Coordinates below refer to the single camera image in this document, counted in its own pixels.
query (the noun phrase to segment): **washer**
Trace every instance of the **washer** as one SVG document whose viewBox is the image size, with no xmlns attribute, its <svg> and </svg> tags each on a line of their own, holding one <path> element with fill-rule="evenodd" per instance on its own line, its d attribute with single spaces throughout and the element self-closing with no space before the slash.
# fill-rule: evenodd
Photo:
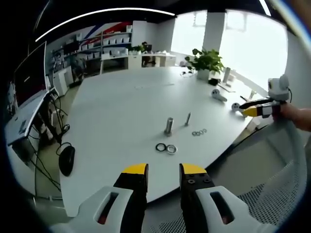
<svg viewBox="0 0 311 233">
<path fill-rule="evenodd" d="M 155 149 L 157 150 L 157 151 L 159 151 L 159 152 L 164 152 L 164 151 L 166 151 L 167 150 L 167 146 L 164 144 L 164 143 L 158 143 L 156 146 L 155 146 Z"/>
<path fill-rule="evenodd" d="M 177 147 L 174 145 L 167 145 L 166 152 L 168 154 L 175 154 L 177 152 Z"/>
</svg>

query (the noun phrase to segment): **floor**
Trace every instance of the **floor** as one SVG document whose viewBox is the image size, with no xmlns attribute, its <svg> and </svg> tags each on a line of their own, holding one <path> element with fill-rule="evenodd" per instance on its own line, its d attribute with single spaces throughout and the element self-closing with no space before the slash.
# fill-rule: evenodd
<svg viewBox="0 0 311 233">
<path fill-rule="evenodd" d="M 78 89 L 79 86 L 69 89 L 67 94 L 61 98 L 61 108 L 68 114 L 70 114 L 70 107 Z M 244 130 L 236 142 L 243 140 L 249 134 L 248 130 Z M 58 156 L 55 153 L 57 148 L 56 142 L 46 146 L 39 151 L 39 157 L 53 179 L 59 182 Z M 283 166 L 282 161 L 274 155 L 269 145 L 265 141 L 260 141 L 252 147 L 229 156 L 209 175 L 216 185 L 222 185 L 235 195 L 240 195 L 250 191 L 252 187 L 266 182 Z M 36 189 L 37 195 L 40 197 L 61 197 L 61 193 L 40 172 L 36 173 Z M 35 203 L 33 200 L 30 200 L 30 203 L 47 225 L 68 222 L 71 219 L 67 217 L 61 200 L 50 202 L 37 198 Z"/>
</svg>

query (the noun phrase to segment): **metal rod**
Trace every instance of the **metal rod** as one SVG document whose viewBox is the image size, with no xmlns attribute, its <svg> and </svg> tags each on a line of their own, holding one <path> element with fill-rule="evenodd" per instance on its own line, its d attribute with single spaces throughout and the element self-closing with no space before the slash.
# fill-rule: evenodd
<svg viewBox="0 0 311 233">
<path fill-rule="evenodd" d="M 189 125 L 190 116 L 191 116 L 191 113 L 188 113 L 188 116 L 187 116 L 187 120 L 186 120 L 185 126 L 188 126 L 188 125 Z"/>
<path fill-rule="evenodd" d="M 169 117 L 166 122 L 166 128 L 164 130 L 164 134 L 169 137 L 172 135 L 172 127 L 173 127 L 174 119 Z"/>
</svg>

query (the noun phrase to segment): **white flower pot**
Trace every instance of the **white flower pot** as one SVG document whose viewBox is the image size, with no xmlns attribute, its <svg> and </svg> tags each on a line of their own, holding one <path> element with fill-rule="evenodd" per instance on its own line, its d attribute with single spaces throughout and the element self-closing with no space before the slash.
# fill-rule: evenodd
<svg viewBox="0 0 311 233">
<path fill-rule="evenodd" d="M 196 74 L 196 78 L 207 82 L 209 78 L 209 70 L 208 69 L 199 70 Z"/>
</svg>

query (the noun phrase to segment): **ceiling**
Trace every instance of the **ceiling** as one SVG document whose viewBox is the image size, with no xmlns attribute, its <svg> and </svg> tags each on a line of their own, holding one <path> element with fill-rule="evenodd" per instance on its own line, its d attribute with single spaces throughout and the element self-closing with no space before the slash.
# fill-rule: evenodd
<svg viewBox="0 0 311 233">
<path fill-rule="evenodd" d="M 159 23 L 172 18 L 172 16 L 145 11 L 98 13 L 67 23 L 49 33 L 44 37 L 44 40 L 34 43 L 35 39 L 59 23 L 92 11 L 116 7 L 141 7 L 163 10 L 178 15 L 185 12 L 205 9 L 209 12 L 224 12 L 226 9 L 240 9 L 265 15 L 259 0 L 46 0 L 31 2 L 31 5 L 29 1 L 23 0 L 11 3 L 13 14 L 11 14 L 7 20 L 12 22 L 12 25 L 10 25 L 8 33 L 12 37 L 11 41 L 18 44 L 17 48 L 13 48 L 13 51 L 16 52 L 13 62 L 10 64 L 13 67 L 16 67 L 21 60 L 27 56 L 28 45 L 30 45 L 30 50 L 32 50 L 44 40 L 47 40 L 49 43 L 63 35 L 84 27 L 101 24 L 103 22 L 131 20 L 146 20 L 148 22 Z M 269 3 L 267 4 L 272 18 L 285 23 L 280 14 L 274 10 Z M 37 28 L 34 30 L 37 19 L 44 8 L 45 11 L 42 14 Z"/>
</svg>

